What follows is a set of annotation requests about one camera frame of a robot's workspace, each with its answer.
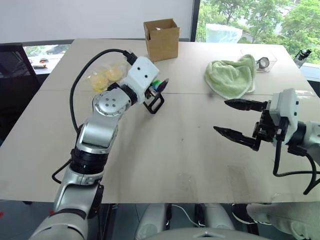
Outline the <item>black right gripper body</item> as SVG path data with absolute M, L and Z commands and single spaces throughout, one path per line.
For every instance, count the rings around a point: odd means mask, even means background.
M 252 137 L 255 138 L 255 143 L 260 144 L 261 141 L 272 143 L 276 136 L 282 136 L 283 121 L 274 123 L 270 115 L 270 111 L 267 109 L 269 102 L 264 101 L 261 104 L 261 116 L 259 122 L 256 122 Z

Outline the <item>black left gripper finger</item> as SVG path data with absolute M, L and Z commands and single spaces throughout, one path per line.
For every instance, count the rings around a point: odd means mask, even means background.
M 143 105 L 149 113 L 155 115 L 158 112 L 158 110 L 162 107 L 164 102 L 165 99 L 163 98 L 162 94 L 158 93 L 156 96 L 153 97 L 153 99 L 149 103 L 143 102 Z
M 162 93 L 165 88 L 167 87 L 167 84 L 169 83 L 169 78 L 166 78 L 164 81 L 162 81 L 159 86 L 157 87 L 157 92 Z

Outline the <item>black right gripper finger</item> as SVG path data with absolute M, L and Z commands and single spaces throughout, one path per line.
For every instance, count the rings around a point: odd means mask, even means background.
M 256 111 L 256 112 L 262 112 L 264 109 L 267 108 L 267 105 L 268 105 L 267 101 L 261 102 L 261 101 L 241 99 L 241 98 L 225 100 L 224 103 L 227 106 L 237 110 Z
M 218 127 L 218 126 L 214 126 L 213 129 L 216 130 L 223 137 L 227 138 L 228 140 L 247 146 L 254 151 L 258 151 L 260 148 L 260 144 L 261 144 L 260 140 L 253 137 L 245 136 L 239 131 L 235 131 L 230 128 Z

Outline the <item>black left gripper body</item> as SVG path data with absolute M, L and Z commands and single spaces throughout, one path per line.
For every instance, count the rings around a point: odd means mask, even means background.
M 152 85 L 150 85 L 144 92 L 144 100 L 147 101 L 150 98 L 155 98 L 159 94 L 160 92 L 157 89 L 155 89 Z

